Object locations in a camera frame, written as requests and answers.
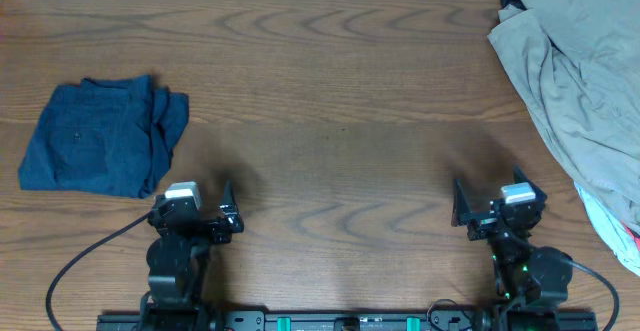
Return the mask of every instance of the cable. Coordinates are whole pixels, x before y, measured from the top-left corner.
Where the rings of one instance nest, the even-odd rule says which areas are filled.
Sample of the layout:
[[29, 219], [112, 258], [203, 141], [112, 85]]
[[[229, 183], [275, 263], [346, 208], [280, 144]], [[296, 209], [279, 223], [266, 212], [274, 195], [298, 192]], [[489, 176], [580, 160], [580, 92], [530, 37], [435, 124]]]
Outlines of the cable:
[[142, 216], [139, 219], [133, 221], [129, 225], [123, 227], [122, 229], [112, 233], [111, 235], [109, 235], [109, 236], [103, 238], [102, 240], [94, 243], [93, 245], [87, 247], [86, 250], [80, 252], [78, 254], [78, 256], [74, 257], [73, 260], [69, 261], [69, 263], [64, 268], [62, 268], [62, 270], [60, 270], [60, 272], [58, 272], [56, 277], [51, 282], [51, 285], [49, 286], [49, 291], [47, 291], [47, 298], [45, 300], [45, 308], [47, 309], [47, 316], [49, 317], [49, 322], [51, 322], [51, 325], [53, 326], [54, 330], [62, 331], [62, 327], [60, 327], [60, 324], [56, 320], [56, 317], [53, 315], [53, 309], [51, 308], [51, 298], [53, 297], [53, 290], [55, 290], [56, 285], [58, 285], [58, 282], [60, 281], [62, 276], [64, 276], [64, 274], [67, 273], [67, 271], [69, 271], [69, 269], [73, 265], [75, 265], [76, 262], [80, 261], [80, 259], [83, 258], [84, 256], [86, 256], [89, 252], [95, 250], [99, 246], [102, 246], [103, 244], [105, 244], [105, 243], [113, 240], [114, 238], [122, 235], [123, 233], [129, 231], [130, 229], [132, 229], [134, 226], [136, 226], [140, 222], [142, 222], [142, 221], [146, 220], [147, 218], [149, 218], [150, 215], [151, 215], [151, 212], [147, 212], [144, 216]]
[[[522, 241], [519, 237], [517, 237], [511, 230], [506, 229], [506, 234], [508, 235], [508, 237], [510, 237], [513, 241], [515, 241], [515, 243], [517, 243], [518, 245], [522, 246], [522, 247], [526, 247], [532, 250], [537, 249], [536, 246], [531, 245], [528, 242]], [[580, 263], [577, 263], [567, 257], [562, 257], [556, 254], [553, 254], [553, 256], [555, 256], [555, 258], [557, 260], [559, 260], [560, 262], [563, 262], [567, 265], [573, 266], [574, 268], [586, 273], [589, 276], [594, 277], [596, 280], [602, 282], [605, 286], [607, 286], [607, 288], [609, 289], [609, 291], [611, 292], [611, 296], [613, 296], [613, 311], [611, 312], [611, 317], [609, 318], [609, 322], [607, 322], [607, 325], [602, 329], [602, 331], [609, 331], [613, 328], [613, 325], [616, 323], [616, 320], [618, 318], [618, 313], [620, 312], [620, 297], [618, 296], [618, 291], [616, 291], [616, 288], [611, 284], [611, 282], [609, 282], [609, 280], [607, 280], [606, 278], [604, 278], [604, 276], [600, 275], [599, 273], [597, 273], [596, 271], [588, 268], [587, 266], [584, 266]]]
[[611, 282], [609, 282], [609, 280], [604, 278], [604, 276], [593, 271], [592, 269], [588, 268], [585, 265], [569, 260], [566, 257], [558, 257], [557, 259], [566, 263], [567, 265], [571, 265], [577, 268], [578, 270], [586, 273], [587, 275], [595, 277], [598, 281], [602, 282], [605, 286], [607, 286], [609, 291], [611, 291], [611, 296], [613, 296], [613, 311], [611, 312], [611, 318], [609, 318], [609, 322], [607, 322], [607, 325], [602, 329], [602, 331], [611, 330], [613, 328], [613, 324], [616, 323], [616, 319], [618, 318], [618, 312], [620, 311], [620, 297], [618, 296], [618, 291], [616, 291], [616, 288], [613, 287]]
[[[432, 321], [431, 321], [431, 309], [433, 309], [433, 307], [435, 307], [437, 304], [441, 303], [441, 302], [451, 302], [452, 304], [458, 306], [458, 303], [453, 301], [452, 299], [439, 299], [436, 302], [434, 302], [433, 304], [431, 304], [431, 306], [429, 307], [429, 309], [427, 310], [427, 321], [429, 321], [429, 324], [431, 324], [431, 327], [436, 329], [436, 331], [444, 331], [442, 330], [440, 327], [436, 326]], [[471, 323], [473, 325], [473, 320], [471, 320], [471, 317], [469, 317], [469, 315], [467, 315], [466, 312], [464, 312], [464, 310], [460, 310], [460, 312], [462, 312], [462, 315], [464, 315], [464, 317], [469, 320], [469, 323]]]
[[151, 291], [147, 291], [142, 298], [140, 298], [140, 315], [145, 314], [145, 310], [147, 309], [147, 302], [149, 302], [149, 297], [151, 296]]

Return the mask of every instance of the fabric pile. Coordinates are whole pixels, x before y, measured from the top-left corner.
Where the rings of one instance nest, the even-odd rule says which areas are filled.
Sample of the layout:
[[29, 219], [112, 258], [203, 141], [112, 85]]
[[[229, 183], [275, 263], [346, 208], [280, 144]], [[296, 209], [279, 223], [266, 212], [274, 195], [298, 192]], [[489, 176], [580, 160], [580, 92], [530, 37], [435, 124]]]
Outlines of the fabric pile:
[[20, 165], [25, 190], [151, 195], [189, 120], [186, 95], [151, 76], [58, 86]]
[[640, 275], [640, 0], [502, 2], [489, 41], [596, 231]]

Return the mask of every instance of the wooden table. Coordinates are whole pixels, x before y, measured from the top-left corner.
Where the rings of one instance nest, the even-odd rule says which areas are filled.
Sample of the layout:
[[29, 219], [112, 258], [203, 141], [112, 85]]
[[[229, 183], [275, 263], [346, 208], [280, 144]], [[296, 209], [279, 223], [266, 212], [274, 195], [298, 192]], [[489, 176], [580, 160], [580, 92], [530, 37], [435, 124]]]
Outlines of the wooden table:
[[[0, 16], [0, 328], [46, 330], [44, 296], [78, 252], [153, 201], [26, 192], [17, 168], [55, 85], [152, 73], [190, 96], [170, 183], [215, 209], [231, 179], [247, 229], [221, 247], [229, 303], [426, 309], [494, 296], [491, 253], [450, 227], [451, 180], [477, 203], [520, 165], [549, 194], [532, 242], [615, 284], [616, 330], [640, 282], [594, 232], [486, 39], [498, 0], [5, 0]], [[137, 310], [140, 225], [79, 262], [53, 307], [68, 330]], [[604, 326], [611, 296], [576, 272], [567, 306]]]

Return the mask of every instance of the crumpled gray shirt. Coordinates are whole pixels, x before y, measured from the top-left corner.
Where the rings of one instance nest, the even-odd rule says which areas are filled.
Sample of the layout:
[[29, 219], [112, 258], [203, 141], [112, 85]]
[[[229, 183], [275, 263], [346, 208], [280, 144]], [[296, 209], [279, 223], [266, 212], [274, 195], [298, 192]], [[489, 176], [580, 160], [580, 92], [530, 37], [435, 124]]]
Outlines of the crumpled gray shirt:
[[522, 2], [489, 41], [555, 159], [640, 232], [640, 0]]

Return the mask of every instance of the folded blue cloth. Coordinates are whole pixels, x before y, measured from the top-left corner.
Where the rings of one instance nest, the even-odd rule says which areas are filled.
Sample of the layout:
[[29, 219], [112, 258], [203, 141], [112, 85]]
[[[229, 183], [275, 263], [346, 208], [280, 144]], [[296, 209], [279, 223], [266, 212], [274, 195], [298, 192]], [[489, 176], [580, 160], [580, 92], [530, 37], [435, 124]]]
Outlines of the folded blue cloth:
[[188, 120], [187, 96], [154, 91], [148, 75], [60, 85], [18, 170], [20, 187], [147, 197]]

